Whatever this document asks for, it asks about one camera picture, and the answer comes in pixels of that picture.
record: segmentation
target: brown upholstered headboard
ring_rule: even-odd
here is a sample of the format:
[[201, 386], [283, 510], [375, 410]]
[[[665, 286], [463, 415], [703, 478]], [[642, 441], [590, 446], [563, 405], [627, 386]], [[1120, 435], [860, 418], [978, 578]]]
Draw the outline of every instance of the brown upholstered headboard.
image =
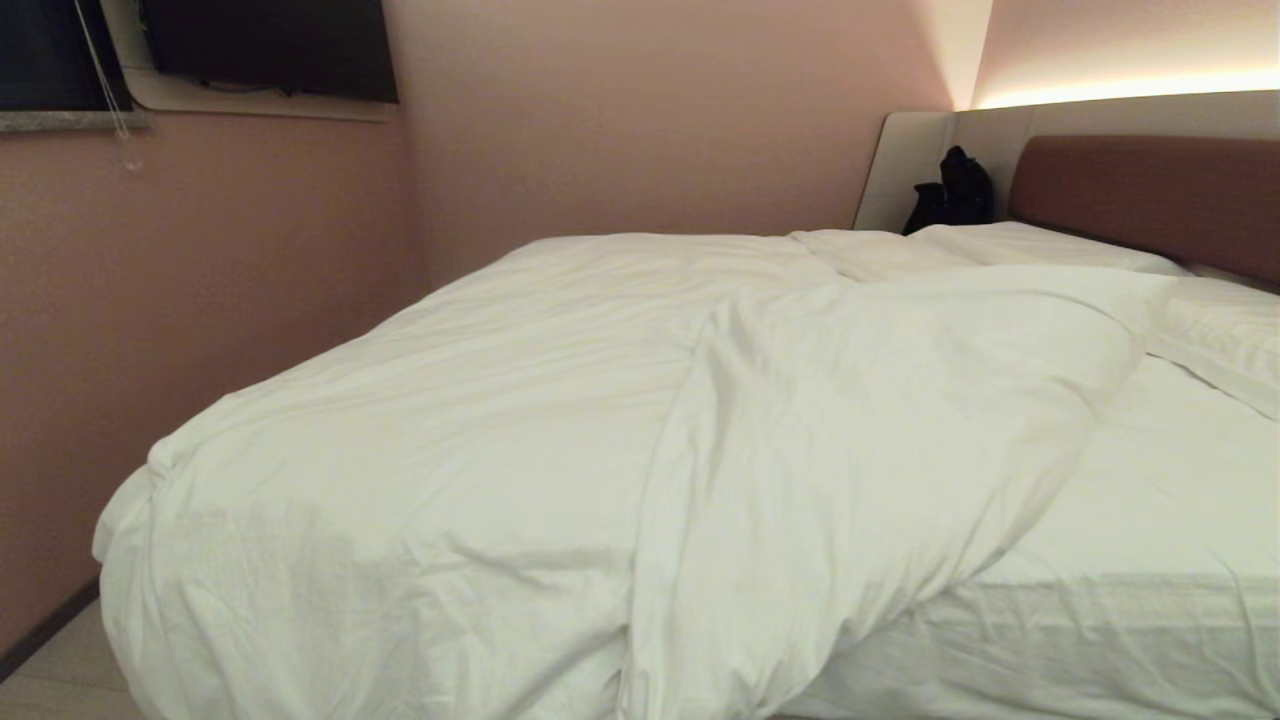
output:
[[1280, 141], [1033, 137], [1009, 213], [1280, 283]]

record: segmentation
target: black backpack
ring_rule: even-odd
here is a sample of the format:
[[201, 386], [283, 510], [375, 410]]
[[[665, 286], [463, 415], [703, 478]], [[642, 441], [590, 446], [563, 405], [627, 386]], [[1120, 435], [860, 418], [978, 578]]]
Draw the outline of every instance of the black backpack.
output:
[[929, 225], [980, 225], [995, 219], [991, 177], [977, 160], [965, 155], [957, 145], [947, 150], [940, 167], [941, 183], [915, 186], [915, 210], [906, 220], [902, 234]]

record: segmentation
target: pink wall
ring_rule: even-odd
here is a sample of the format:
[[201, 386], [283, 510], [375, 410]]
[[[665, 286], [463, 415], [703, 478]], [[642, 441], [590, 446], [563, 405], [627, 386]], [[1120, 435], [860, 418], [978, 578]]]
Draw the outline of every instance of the pink wall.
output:
[[388, 0], [433, 283], [554, 234], [847, 227], [884, 115], [952, 108], [934, 5]]
[[422, 293], [398, 122], [0, 135], [0, 652], [97, 571], [150, 445]]
[[1276, 0], [996, 0], [975, 105], [1277, 86]]

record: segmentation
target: blind cord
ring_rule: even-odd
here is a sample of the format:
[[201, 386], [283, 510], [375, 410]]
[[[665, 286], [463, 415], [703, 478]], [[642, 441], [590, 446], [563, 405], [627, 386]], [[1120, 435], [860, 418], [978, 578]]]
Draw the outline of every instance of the blind cord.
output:
[[81, 29], [84, 32], [84, 42], [88, 44], [88, 54], [93, 59], [93, 69], [97, 70], [97, 82], [102, 86], [102, 95], [106, 96], [106, 110], [111, 114], [111, 126], [115, 128], [115, 143], [120, 149], [120, 159], [124, 168], [131, 173], [142, 170], [142, 155], [138, 154], [138, 145], [129, 135], [129, 126], [124, 122], [124, 113], [120, 104], [115, 101], [111, 85], [106, 82], [106, 72], [102, 61], [97, 56], [97, 47], [93, 46], [93, 36], [88, 32], [88, 23], [84, 20], [84, 10], [81, 9], [79, 0], [76, 1], [76, 14], [81, 20]]

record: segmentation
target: television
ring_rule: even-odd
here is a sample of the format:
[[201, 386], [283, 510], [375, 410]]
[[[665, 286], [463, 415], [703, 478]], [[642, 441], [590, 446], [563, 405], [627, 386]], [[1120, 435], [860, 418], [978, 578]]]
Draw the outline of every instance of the television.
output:
[[381, 0], [142, 0], [156, 70], [398, 102]]

